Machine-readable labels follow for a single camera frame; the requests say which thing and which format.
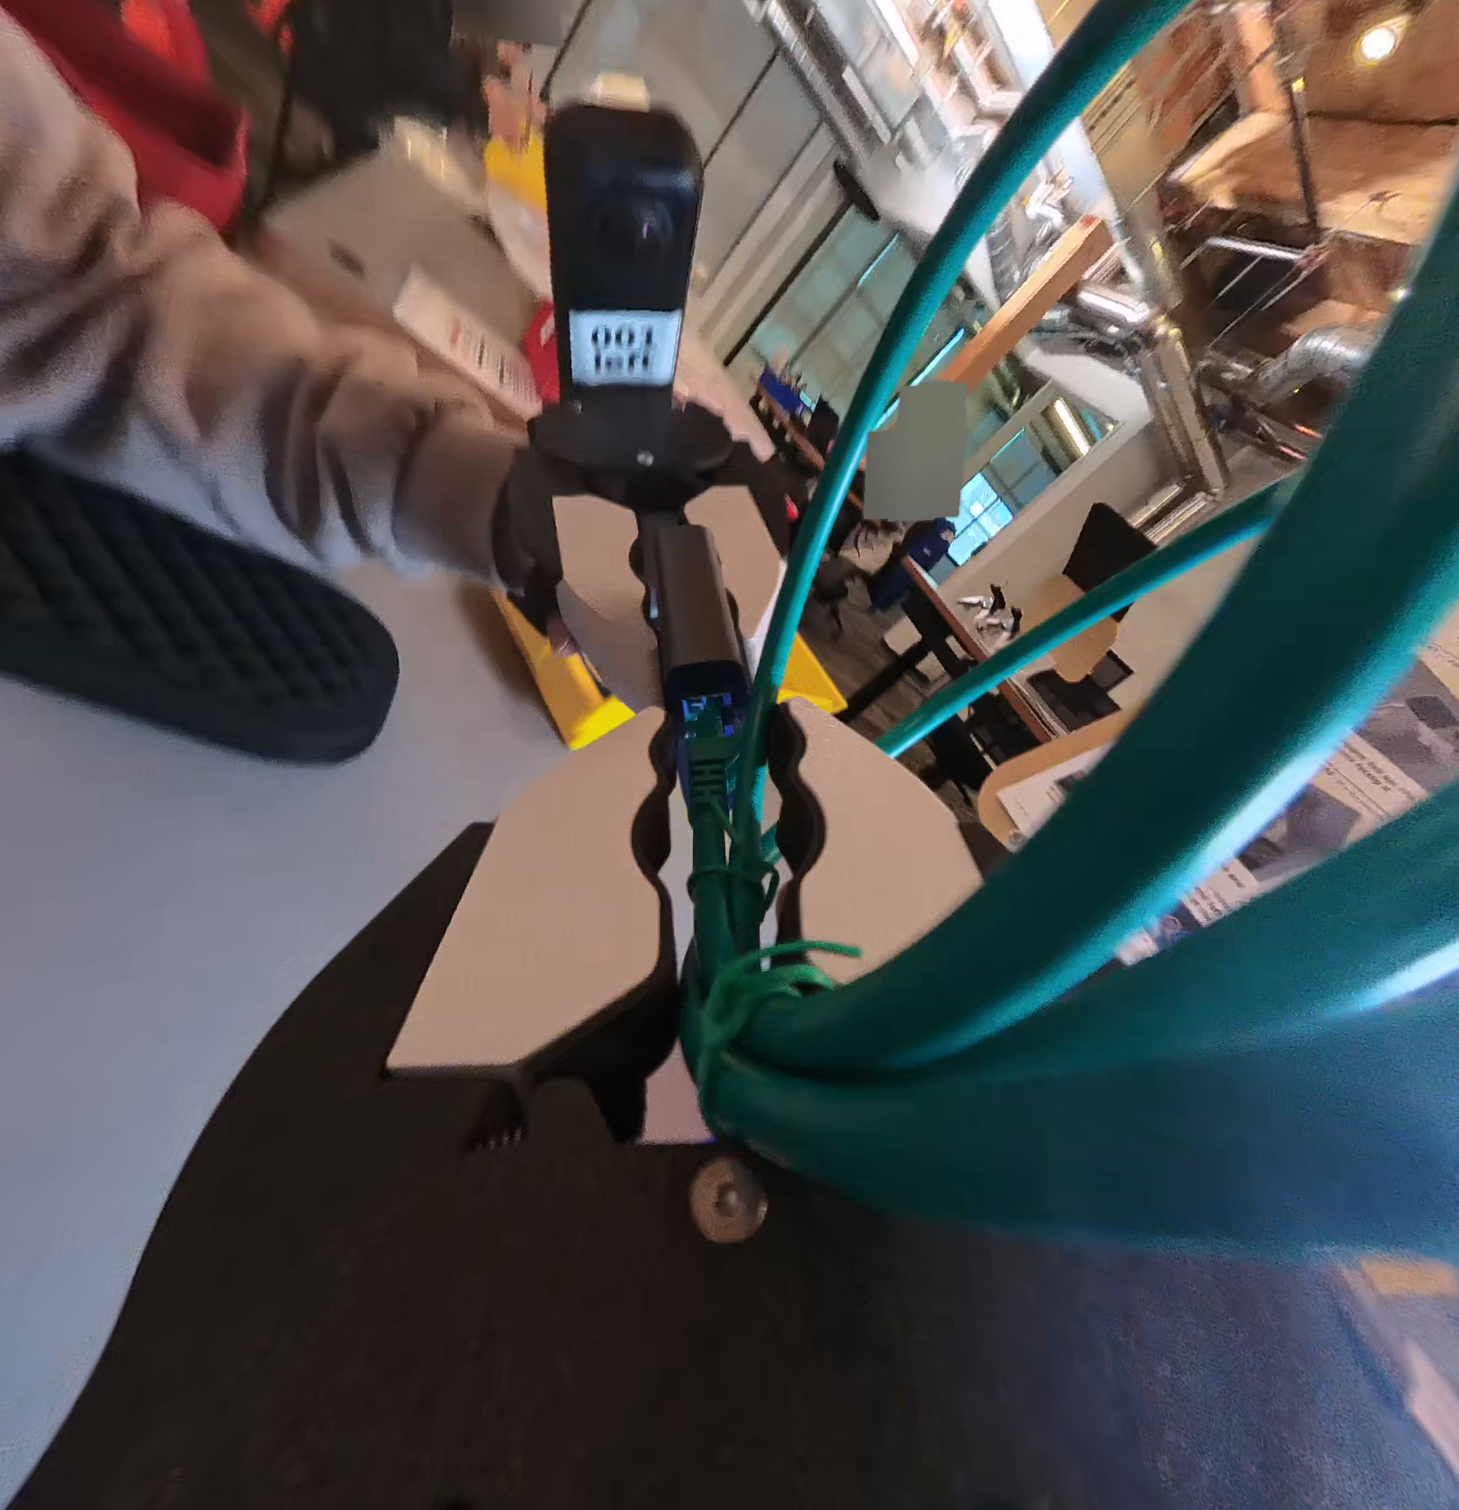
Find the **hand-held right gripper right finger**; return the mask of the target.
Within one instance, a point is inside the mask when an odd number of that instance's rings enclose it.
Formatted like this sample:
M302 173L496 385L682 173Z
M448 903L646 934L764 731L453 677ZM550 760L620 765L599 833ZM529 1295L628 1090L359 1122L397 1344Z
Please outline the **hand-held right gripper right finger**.
M903 764L811 701L781 701L769 727L776 847L786 875L776 941L814 951L842 984L925 936L981 884L960 818Z

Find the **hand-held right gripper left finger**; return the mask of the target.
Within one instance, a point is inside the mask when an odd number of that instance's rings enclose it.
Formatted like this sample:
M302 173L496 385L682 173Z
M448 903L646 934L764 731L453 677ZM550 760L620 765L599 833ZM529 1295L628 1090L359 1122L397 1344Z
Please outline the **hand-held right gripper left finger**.
M566 755L493 821L383 1068L521 1097L583 1080L644 1103L679 1014L670 856L673 734L649 708Z

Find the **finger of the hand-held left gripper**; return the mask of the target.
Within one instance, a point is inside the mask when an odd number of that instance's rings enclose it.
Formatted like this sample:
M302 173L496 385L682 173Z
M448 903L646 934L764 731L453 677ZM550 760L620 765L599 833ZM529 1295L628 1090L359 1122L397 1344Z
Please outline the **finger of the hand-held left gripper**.
M715 484L684 505L684 519L708 529L719 576L739 626L767 621L783 578L781 547L745 484Z
M628 508L592 494L552 503L564 625L593 677L630 710L661 706L658 640L646 616L646 583L630 564L639 520Z

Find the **dark ethernet port hub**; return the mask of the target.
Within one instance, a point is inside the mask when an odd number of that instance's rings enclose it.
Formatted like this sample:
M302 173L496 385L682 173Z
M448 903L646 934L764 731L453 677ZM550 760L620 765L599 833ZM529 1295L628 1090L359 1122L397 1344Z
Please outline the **dark ethernet port hub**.
M663 708L686 771L692 755L724 757L741 729L752 679L710 531L680 515L647 514L640 555Z

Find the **yellow plastic bin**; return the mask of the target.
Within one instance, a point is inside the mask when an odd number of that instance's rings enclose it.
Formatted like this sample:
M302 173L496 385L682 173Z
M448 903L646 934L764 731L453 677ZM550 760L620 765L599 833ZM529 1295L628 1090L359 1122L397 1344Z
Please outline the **yellow plastic bin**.
M633 712L593 679L585 658L557 654L505 593L491 592L491 599L515 649L529 668L538 698L550 713L550 722L569 750L580 750L632 719ZM793 696L804 696L828 713L840 713L849 705L800 635L793 639L788 666L778 689L781 701Z

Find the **person's left forearm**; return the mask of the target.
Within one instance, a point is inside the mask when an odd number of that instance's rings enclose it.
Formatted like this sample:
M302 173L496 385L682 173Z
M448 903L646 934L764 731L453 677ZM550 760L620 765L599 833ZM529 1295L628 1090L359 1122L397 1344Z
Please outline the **person's left forearm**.
M126 147L0 8L0 449L300 562L510 586L519 446L408 343L140 202Z

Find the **person's left hand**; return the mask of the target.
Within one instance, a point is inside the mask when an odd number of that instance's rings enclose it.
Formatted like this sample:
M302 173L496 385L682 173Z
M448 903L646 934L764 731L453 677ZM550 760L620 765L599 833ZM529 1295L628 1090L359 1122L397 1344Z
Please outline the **person's left hand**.
M493 557L500 583L533 630L559 656L576 651L559 609L562 580L555 501L580 496L583 482L564 463L526 446L512 456L493 514Z

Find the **thin green twist tie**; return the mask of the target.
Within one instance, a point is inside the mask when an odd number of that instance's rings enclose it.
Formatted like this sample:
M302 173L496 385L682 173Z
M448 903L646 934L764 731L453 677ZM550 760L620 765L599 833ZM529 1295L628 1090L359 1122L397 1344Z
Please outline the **thin green twist tie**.
M699 946L694 983L696 1028L684 1047L699 1094L699 1110L712 1120L727 1052L771 1005L795 1002L809 991L833 990L833 977L811 953L858 960L858 944L823 937L795 937L741 951L734 944L727 892L734 880L748 880L752 911L758 922L776 901L776 859L753 858L692 870L687 894L692 903L694 943Z

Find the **long brown table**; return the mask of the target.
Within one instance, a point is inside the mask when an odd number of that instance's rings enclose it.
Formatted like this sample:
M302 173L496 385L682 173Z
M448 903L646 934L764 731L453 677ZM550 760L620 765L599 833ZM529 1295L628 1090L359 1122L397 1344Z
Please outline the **long brown table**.
M908 581L911 581L913 597L904 604L908 618L915 623L925 642L934 639L936 644L943 646L943 651L932 649L930 653L934 653L943 665L948 665L944 654L948 653L950 642L953 642L958 651L965 653L970 663L983 663L990 651L983 647L977 633L967 626L965 619L955 611L955 607L944 600L939 586L927 571L911 557L901 559L899 566L908 576ZM1012 706L1021 724L1040 743L1066 734L1066 727L1054 717L1050 708L1040 701L1028 684L1019 682L1014 675L998 682L995 692Z

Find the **tan wooden chair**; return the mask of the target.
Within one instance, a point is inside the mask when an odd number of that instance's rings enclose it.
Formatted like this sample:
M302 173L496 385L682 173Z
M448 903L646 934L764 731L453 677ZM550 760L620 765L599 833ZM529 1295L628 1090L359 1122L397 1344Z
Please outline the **tan wooden chair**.
M1021 632L1033 630L1078 602L1085 592L1066 574L1040 580L1021 600ZM1068 684L1078 684L1113 651L1122 611L1115 609L1089 626L1076 628L1047 653L1049 666Z

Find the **black chair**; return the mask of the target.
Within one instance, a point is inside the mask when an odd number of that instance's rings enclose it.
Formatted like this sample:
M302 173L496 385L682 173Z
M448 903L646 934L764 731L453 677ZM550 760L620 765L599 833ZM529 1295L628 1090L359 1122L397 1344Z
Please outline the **black chair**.
M1141 529L1120 517L1108 503L1095 500L1083 515L1061 574L1078 586L1080 593L1089 593L1156 548Z

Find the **wooden beam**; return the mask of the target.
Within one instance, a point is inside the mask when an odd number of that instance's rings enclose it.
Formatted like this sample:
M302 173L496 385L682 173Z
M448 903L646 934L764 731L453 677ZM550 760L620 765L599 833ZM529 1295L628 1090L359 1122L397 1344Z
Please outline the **wooden beam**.
M1078 216L1043 253L1019 288L962 348L955 350L934 378L962 383L965 388L979 387L1042 315L1059 303L1095 262L1111 253L1115 242L1113 229L1102 216Z

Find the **wooden-edged poster board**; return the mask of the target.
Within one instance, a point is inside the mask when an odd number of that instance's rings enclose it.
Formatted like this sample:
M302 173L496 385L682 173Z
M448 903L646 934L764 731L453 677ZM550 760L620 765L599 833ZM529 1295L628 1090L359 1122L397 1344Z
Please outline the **wooden-edged poster board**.
M1113 746L1134 703L1014 755L976 797L976 814L1016 851ZM1304 788L1219 870L1167 915L1116 948L1123 965L1210 927L1254 896L1271 892L1340 847L1459 779L1459 604L1406 672L1326 757Z

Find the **red cloth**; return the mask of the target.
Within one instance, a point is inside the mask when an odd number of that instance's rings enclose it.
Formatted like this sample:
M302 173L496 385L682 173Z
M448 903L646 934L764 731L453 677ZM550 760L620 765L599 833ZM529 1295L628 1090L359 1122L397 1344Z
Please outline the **red cloth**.
M121 140L144 199L229 234L248 197L248 105L217 84L191 3L1 1L64 84Z

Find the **silver ventilation duct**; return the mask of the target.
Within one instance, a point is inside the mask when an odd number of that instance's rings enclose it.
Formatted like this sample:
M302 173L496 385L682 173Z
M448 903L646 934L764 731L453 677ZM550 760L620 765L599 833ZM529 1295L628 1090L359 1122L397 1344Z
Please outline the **silver ventilation duct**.
M1285 196L1101 161L1115 232L1050 312L1059 345L1142 388L1182 489L1219 496L1240 442L1299 461L1373 350L1405 241L1394 187L1293 162Z

